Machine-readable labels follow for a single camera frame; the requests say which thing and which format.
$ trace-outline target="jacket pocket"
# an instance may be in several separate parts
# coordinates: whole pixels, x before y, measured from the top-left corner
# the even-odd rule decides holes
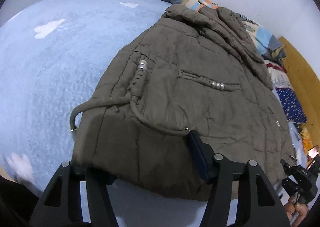
[[[238,84],[228,84],[224,82],[216,82],[215,80],[211,78],[207,78],[204,76],[199,76],[195,74],[190,74],[188,72],[184,72],[182,70],[179,70],[178,77],[192,80],[194,82],[197,82],[199,84],[202,84],[207,87],[211,87],[220,91],[234,91],[234,90],[240,90],[241,86]]]

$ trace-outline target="finger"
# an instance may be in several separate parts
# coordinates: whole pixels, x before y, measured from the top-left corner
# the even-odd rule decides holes
[[[284,209],[285,209],[285,211],[287,212],[287,213],[289,213],[289,214],[293,214],[294,213],[294,206],[293,206],[293,204],[291,204],[291,203],[287,203],[285,206],[284,206]]]
[[[308,213],[308,207],[305,204],[297,203],[295,206],[295,210],[299,213],[299,216],[294,221],[292,227],[297,227],[302,222],[302,220],[306,217]]]
[[[287,217],[288,217],[289,221],[291,221],[291,220],[292,220],[292,215],[291,215],[291,213],[286,212],[286,214],[287,214]]]
[[[290,197],[289,200],[288,200],[288,202],[289,202],[289,203],[294,203],[294,202],[295,202],[295,201],[294,201],[294,196]]]

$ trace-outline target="bed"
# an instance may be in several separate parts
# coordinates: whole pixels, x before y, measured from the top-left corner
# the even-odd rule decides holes
[[[170,5],[159,0],[44,0],[0,28],[0,164],[11,177],[38,195],[44,190],[60,163],[71,159],[71,110],[90,98],[118,50]],[[81,191],[84,220],[90,221],[84,185]],[[165,199],[121,180],[109,193],[120,226],[199,226],[206,206]],[[233,200],[228,224],[235,212]]]

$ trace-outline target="blue patterned pillow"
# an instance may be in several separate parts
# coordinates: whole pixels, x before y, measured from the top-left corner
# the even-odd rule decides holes
[[[307,117],[303,113],[301,104],[294,92],[290,88],[277,88],[283,111],[287,116],[288,121],[295,123],[306,123]]]
[[[301,104],[296,96],[285,70],[278,64],[265,60],[273,87],[279,95],[280,102],[288,121],[306,123],[307,117],[303,113]]]

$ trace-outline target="metal screw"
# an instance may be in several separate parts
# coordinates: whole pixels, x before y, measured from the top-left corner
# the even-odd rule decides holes
[[[215,158],[216,160],[222,160],[222,159],[223,159],[223,156],[222,156],[221,154],[215,154],[215,155],[214,155],[214,158]]]
[[[70,162],[69,162],[68,160],[63,161],[63,162],[61,163],[61,166],[63,166],[63,167],[67,167],[67,166],[69,166],[69,165],[70,165]]]
[[[255,161],[255,160],[249,160],[249,164],[250,164],[250,166],[256,166],[256,165],[258,165],[258,163]]]

